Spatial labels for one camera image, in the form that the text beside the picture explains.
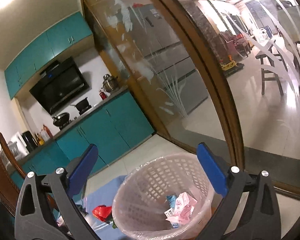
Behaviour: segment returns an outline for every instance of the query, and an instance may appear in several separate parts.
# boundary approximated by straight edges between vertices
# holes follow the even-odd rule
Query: refrigerator handle
[[[154,27],[154,25],[152,24],[152,22],[149,20],[148,17],[146,17],[147,22],[150,24],[151,27]]]

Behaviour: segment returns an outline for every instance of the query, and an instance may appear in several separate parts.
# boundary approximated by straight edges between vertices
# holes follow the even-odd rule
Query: plastic bag
[[[164,212],[167,195],[187,192],[197,200],[190,222],[171,229]],[[183,152],[161,157],[135,169],[120,186],[112,205],[117,227],[140,240],[188,239],[211,217],[214,190],[197,156]]]

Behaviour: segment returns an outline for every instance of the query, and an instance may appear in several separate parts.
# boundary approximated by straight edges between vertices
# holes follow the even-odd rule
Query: pink paper
[[[173,216],[168,217],[166,220],[172,223],[179,223],[181,225],[189,223],[190,216],[196,203],[197,201],[188,193],[181,193],[176,199],[176,206],[174,208]]]

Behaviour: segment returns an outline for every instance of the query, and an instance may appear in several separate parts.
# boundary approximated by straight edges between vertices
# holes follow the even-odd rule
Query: stainless steel pot
[[[119,84],[117,81],[118,77],[114,77],[114,76],[110,76],[109,74],[106,74],[103,76],[103,88],[105,89],[105,91],[107,91],[108,93],[113,92],[114,90],[116,90],[117,88],[119,88]]]
[[[62,114],[59,114],[58,116],[53,116],[52,118],[53,118],[53,125],[60,127],[69,121],[70,114],[62,113]]]

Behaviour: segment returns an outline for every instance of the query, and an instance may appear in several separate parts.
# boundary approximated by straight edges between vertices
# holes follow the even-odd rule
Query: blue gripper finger
[[[225,160],[215,156],[205,143],[198,145],[197,157],[215,192],[225,197],[228,193],[227,176],[229,170]]]

